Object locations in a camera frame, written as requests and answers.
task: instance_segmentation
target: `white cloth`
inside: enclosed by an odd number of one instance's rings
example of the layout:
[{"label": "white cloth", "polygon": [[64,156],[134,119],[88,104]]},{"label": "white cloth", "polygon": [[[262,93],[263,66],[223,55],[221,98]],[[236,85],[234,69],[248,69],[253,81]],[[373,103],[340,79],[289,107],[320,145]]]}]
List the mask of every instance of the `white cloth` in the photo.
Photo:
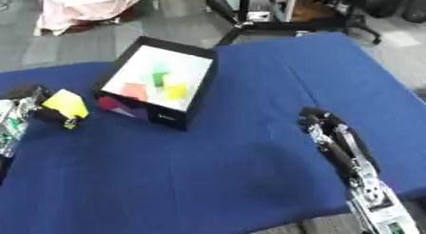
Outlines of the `white cloth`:
[{"label": "white cloth", "polygon": [[34,35],[49,29],[54,35],[64,33],[79,21],[101,21],[118,16],[139,0],[42,0],[43,12]]}]

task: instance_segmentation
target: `cable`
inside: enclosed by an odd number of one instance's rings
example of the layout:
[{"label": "cable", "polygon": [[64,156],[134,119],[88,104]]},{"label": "cable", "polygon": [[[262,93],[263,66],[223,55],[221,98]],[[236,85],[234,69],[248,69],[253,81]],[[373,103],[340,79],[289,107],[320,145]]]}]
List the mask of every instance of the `cable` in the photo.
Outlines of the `cable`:
[{"label": "cable", "polygon": [[8,10],[11,0],[0,0],[0,11]]}]

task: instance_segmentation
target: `blue tablecloth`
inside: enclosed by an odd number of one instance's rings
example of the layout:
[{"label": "blue tablecloth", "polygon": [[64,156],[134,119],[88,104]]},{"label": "blue tablecloth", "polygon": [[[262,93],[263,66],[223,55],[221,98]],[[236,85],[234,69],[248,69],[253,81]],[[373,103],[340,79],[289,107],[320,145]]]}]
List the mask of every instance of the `blue tablecloth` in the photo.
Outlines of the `blue tablecloth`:
[{"label": "blue tablecloth", "polygon": [[333,168],[296,124],[302,107],[354,127],[404,197],[426,193],[426,107],[343,35],[219,48],[219,74],[189,132],[104,112],[107,64],[0,74],[83,95],[79,129],[33,122],[0,188],[10,234],[243,233],[345,211]]}]

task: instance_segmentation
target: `black stand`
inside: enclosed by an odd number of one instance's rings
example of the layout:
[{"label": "black stand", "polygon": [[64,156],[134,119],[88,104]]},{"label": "black stand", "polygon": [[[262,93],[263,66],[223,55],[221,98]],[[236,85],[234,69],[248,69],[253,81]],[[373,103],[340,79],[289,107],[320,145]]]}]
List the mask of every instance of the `black stand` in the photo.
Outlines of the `black stand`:
[{"label": "black stand", "polygon": [[253,22],[247,20],[250,0],[240,0],[240,9],[235,15],[224,0],[205,0],[206,4],[223,19],[231,23],[234,27],[222,40],[220,45],[228,45],[243,33],[246,32],[268,32],[268,31],[317,31],[341,29],[348,34],[349,29],[362,29],[374,35],[373,44],[381,42],[380,34],[370,29],[363,15],[355,14],[355,7],[351,6],[346,14],[336,11],[336,15],[330,18],[314,19],[307,22]]}]

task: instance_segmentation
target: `green cube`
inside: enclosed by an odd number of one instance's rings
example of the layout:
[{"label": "green cube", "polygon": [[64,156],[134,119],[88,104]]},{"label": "green cube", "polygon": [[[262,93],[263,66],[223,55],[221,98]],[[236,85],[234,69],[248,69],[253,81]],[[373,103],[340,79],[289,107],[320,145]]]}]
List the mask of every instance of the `green cube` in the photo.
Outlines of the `green cube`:
[{"label": "green cube", "polygon": [[157,71],[152,73],[152,79],[154,80],[155,87],[163,87],[165,82],[163,81],[163,77],[167,75],[169,72],[167,71]]}]

